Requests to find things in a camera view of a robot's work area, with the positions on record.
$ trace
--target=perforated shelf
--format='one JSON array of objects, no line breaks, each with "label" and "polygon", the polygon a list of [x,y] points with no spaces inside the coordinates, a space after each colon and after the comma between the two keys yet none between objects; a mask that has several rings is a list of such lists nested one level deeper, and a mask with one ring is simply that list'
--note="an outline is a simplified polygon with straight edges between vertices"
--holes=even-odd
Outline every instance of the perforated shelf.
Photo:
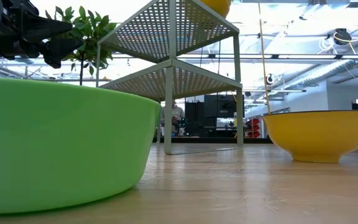
[{"label": "perforated shelf", "polygon": [[111,81],[100,88],[132,93],[156,101],[165,101],[165,76],[168,67],[173,67],[173,99],[242,88],[241,83],[230,78],[175,59],[166,60],[150,68]]},{"label": "perforated shelf", "polygon": [[[153,0],[98,44],[159,63],[169,59],[170,0]],[[176,0],[177,56],[239,33],[199,0]]]}]

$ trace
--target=table surface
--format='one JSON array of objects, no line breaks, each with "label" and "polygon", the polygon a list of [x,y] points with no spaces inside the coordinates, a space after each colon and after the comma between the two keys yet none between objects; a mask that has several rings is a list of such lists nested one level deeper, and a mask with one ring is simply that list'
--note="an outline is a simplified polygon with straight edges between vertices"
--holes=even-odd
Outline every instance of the table surface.
[{"label": "table surface", "polygon": [[116,197],[0,217],[0,224],[358,223],[358,151],[340,164],[293,162],[273,145],[173,144],[150,152],[145,174]]}]

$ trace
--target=green bowl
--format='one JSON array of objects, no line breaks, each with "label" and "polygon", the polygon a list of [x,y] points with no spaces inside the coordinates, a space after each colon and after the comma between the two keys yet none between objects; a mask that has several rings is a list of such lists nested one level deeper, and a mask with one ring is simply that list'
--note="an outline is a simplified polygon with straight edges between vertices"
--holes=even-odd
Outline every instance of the green bowl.
[{"label": "green bowl", "polygon": [[143,176],[160,105],[126,93],[0,79],[0,213],[106,198]]}]

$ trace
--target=person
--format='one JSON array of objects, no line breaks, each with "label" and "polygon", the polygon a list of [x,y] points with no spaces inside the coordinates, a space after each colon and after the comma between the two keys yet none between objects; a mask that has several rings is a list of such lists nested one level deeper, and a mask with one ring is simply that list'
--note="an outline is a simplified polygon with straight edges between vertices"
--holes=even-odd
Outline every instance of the person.
[{"label": "person", "polygon": [[[182,108],[180,108],[177,105],[175,100],[172,101],[171,106],[172,106],[172,115],[171,115],[172,133],[177,133],[178,130],[176,130],[176,128],[173,125],[173,123],[179,122],[182,118],[184,118],[185,117],[185,112],[183,111]],[[162,126],[165,126],[164,111],[165,111],[165,106],[162,108],[161,115],[160,115],[160,121],[161,121]]]}]

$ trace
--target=black bowl rim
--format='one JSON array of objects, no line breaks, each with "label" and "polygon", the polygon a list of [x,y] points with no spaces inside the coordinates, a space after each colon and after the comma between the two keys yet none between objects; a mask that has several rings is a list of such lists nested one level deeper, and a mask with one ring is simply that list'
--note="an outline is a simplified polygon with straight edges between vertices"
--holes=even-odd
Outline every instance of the black bowl rim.
[{"label": "black bowl rim", "polygon": [[262,117],[266,117],[266,116],[275,116],[275,115],[285,115],[285,114],[295,114],[295,113],[329,113],[329,112],[358,112],[358,110],[326,110],[326,111],[297,111],[297,112],[288,112],[288,113],[279,113],[279,114],[268,114],[268,115],[263,115]]}]

